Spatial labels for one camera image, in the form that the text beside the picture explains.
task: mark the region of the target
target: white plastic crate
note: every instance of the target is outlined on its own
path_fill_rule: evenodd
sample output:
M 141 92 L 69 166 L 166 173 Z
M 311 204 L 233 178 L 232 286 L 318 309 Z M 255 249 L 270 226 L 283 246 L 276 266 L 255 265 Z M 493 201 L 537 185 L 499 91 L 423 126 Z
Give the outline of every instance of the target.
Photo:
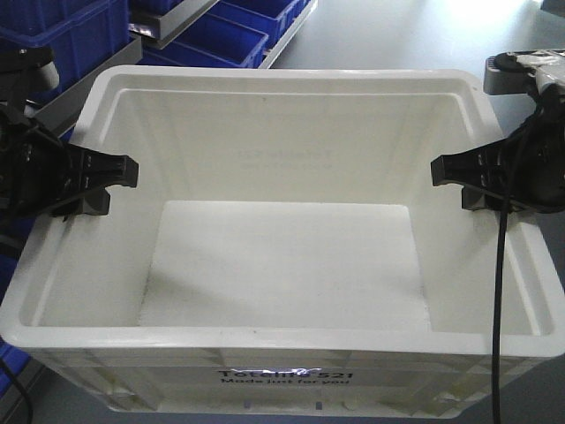
M 429 163 L 500 137 L 462 72 L 113 68 L 72 142 L 139 186 L 38 220 L 2 337 L 118 410 L 453 417 L 488 392 L 497 221 Z M 565 351 L 532 216 L 507 249 L 504 382 Z

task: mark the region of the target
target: blue plastic bin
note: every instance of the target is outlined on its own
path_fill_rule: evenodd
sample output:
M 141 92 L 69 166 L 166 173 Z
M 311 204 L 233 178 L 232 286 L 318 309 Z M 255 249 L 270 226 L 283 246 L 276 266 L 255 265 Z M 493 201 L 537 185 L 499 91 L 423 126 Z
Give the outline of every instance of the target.
M 292 25 L 297 0 L 222 0 L 210 13 L 268 35 L 272 48 Z
M 0 26 L 0 37 L 9 42 L 0 43 L 0 49 L 49 45 L 55 51 L 59 86 L 48 92 L 30 95 L 33 100 L 45 103 L 127 44 L 127 0 L 97 0 L 47 31 L 35 35 L 20 34 Z
M 3 340 L 0 340 L 0 357 L 15 375 L 21 373 L 27 362 L 29 362 L 29 356 L 27 353 L 23 353 L 20 349 L 16 349 L 15 347 L 6 344 Z M 10 379 L 2 370 L 0 370 L 0 398 L 10 388 L 10 386 Z
M 0 0 L 0 27 L 37 35 L 67 20 L 96 0 Z
M 308 0 L 297 0 L 297 3 L 294 7 L 294 16 L 298 16 L 308 4 Z
M 183 0 L 130 0 L 130 6 L 156 15 L 164 15 Z
M 140 64 L 256 68 L 266 44 L 265 34 L 207 13 L 165 49 L 145 49 Z

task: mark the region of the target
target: gray table surface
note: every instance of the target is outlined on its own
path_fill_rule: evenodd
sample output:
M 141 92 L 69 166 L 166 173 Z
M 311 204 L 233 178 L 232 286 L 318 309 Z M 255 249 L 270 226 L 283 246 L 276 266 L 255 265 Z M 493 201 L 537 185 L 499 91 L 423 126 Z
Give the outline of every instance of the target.
M 483 78 L 487 57 L 509 50 L 565 48 L 565 19 L 534 0 L 320 0 L 274 68 L 439 69 Z M 491 98 L 509 133 L 532 111 L 525 95 Z M 565 215 L 540 216 L 565 281 Z M 565 422 L 565 358 L 550 360 L 502 391 L 505 423 Z M 47 372 L 33 390 L 36 423 L 437 423 L 437 420 L 113 413 L 83 390 Z M 489 398 L 453 420 L 490 421 Z M 11 423 L 23 422 L 22 415 Z

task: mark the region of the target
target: black cable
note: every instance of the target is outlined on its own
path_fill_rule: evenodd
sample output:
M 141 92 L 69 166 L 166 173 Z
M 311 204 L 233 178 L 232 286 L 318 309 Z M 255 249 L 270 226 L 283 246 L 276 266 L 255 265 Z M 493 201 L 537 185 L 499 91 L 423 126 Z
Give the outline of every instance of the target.
M 24 402 L 27 406 L 26 423 L 32 424 L 32 421 L 34 420 L 34 404 L 32 403 L 32 399 L 30 398 L 29 393 L 27 393 L 26 388 L 21 384 L 21 382 L 19 382 L 18 377 L 11 371 L 10 367 L 6 365 L 2 358 L 0 358 L 0 368 L 4 371 L 12 385 L 19 391 L 19 393 L 23 397 Z
M 496 271 L 494 275 L 494 313 L 493 313 L 493 352 L 491 357 L 491 392 L 493 407 L 493 422 L 501 424 L 501 317 L 502 317 L 502 271 L 504 266 L 504 248 L 506 245 L 506 229 L 508 228 L 510 198 L 516 179 L 516 170 L 531 131 L 541 114 L 542 107 L 538 105 L 534 113 L 524 123 L 524 131 L 518 141 L 516 155 L 508 174 L 508 183 L 502 202 L 499 221 L 498 241 L 496 246 Z

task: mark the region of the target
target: crate bottom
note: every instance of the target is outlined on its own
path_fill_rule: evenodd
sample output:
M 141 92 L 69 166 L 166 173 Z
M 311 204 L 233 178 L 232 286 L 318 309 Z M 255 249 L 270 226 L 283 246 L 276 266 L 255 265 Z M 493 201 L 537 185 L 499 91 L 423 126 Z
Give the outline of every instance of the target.
M 139 325 L 430 331 L 409 210 L 169 201 Z

